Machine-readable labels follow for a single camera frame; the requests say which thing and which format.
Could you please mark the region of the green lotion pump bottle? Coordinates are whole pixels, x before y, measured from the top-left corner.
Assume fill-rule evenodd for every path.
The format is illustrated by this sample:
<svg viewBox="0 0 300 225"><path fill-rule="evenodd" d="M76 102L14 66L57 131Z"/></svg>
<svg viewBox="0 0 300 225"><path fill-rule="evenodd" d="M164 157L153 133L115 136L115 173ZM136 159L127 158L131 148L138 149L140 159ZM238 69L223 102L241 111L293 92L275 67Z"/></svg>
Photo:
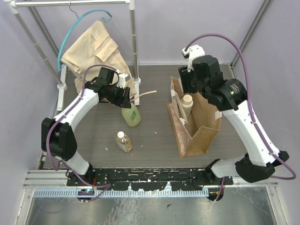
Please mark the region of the green lotion pump bottle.
<svg viewBox="0 0 300 225"><path fill-rule="evenodd" d="M131 103L131 108L122 108L121 113L129 127L135 127L141 122L141 115L133 103Z"/></svg>

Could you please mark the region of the beige cylindrical bottle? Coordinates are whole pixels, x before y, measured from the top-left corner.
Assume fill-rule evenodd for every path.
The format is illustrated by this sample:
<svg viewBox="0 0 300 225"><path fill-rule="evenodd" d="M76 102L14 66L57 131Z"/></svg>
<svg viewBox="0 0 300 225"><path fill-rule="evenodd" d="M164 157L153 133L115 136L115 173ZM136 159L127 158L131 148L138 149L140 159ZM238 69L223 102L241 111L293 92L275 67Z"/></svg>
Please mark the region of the beige cylindrical bottle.
<svg viewBox="0 0 300 225"><path fill-rule="evenodd" d="M186 117L188 117L191 113L191 109L193 107L193 98L191 95L186 94L181 99L181 104L183 107L183 110L185 112Z"/></svg>

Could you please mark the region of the clear amber liquid bottle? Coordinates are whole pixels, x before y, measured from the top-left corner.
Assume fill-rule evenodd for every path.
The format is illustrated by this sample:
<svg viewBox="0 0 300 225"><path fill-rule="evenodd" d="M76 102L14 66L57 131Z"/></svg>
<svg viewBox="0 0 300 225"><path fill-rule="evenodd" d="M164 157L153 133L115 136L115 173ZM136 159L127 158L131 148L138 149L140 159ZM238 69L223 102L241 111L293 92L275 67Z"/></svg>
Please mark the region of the clear amber liquid bottle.
<svg viewBox="0 0 300 225"><path fill-rule="evenodd" d="M118 147L125 153L131 154L133 151L130 138L123 131L119 131L115 135L115 141Z"/></svg>

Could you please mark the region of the brown canvas bag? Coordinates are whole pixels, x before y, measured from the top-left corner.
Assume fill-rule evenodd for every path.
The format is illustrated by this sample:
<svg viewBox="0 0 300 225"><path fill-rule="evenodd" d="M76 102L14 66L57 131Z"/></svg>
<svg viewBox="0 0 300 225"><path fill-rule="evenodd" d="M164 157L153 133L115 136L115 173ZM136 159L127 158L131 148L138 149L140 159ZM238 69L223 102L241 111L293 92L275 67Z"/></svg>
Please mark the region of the brown canvas bag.
<svg viewBox="0 0 300 225"><path fill-rule="evenodd" d="M207 154L220 131L222 120L222 113L199 93L194 93L191 97L193 106L187 115L187 123L181 115L176 99L172 97L171 102L167 103L181 158Z"/></svg>

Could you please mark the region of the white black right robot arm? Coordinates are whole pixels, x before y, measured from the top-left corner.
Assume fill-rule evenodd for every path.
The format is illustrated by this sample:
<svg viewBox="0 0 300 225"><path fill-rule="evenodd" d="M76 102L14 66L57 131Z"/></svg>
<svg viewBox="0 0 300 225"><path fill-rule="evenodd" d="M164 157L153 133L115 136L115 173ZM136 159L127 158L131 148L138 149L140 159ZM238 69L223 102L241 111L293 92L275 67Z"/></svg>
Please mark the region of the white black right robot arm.
<svg viewBox="0 0 300 225"><path fill-rule="evenodd" d="M271 147L258 119L251 115L247 91L237 79L224 79L219 62L204 55L178 69L185 94L199 93L208 103L230 121L242 140L247 153L238 158L216 159L206 167L206 180L215 185L223 177L239 176L248 183L266 180L273 176L276 166L289 159L286 151Z"/></svg>

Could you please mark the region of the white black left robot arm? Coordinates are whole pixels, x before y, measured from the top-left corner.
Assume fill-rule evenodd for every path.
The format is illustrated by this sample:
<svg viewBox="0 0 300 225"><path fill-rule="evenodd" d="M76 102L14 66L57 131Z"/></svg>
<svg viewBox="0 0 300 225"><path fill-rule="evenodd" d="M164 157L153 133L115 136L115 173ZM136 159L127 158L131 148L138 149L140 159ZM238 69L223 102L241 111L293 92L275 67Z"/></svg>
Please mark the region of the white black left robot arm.
<svg viewBox="0 0 300 225"><path fill-rule="evenodd" d="M74 131L84 116L105 100L121 108L131 108L130 79L110 66L99 66L97 77L83 81L82 90L74 101L54 118L45 118L41 124L41 148L49 159L57 158L77 173L77 180L84 186L94 180L93 167L78 152Z"/></svg>

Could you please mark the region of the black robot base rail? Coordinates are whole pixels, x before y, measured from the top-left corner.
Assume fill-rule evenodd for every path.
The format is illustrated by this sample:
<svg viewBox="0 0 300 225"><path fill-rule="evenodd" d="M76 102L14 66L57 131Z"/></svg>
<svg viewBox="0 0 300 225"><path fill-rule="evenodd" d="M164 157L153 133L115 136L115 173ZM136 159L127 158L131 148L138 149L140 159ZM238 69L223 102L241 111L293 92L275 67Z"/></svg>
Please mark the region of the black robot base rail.
<svg viewBox="0 0 300 225"><path fill-rule="evenodd" d="M162 191L170 185L172 191L193 191L218 187L222 179L202 168L98 168L86 182L100 190L110 185L115 191Z"/></svg>

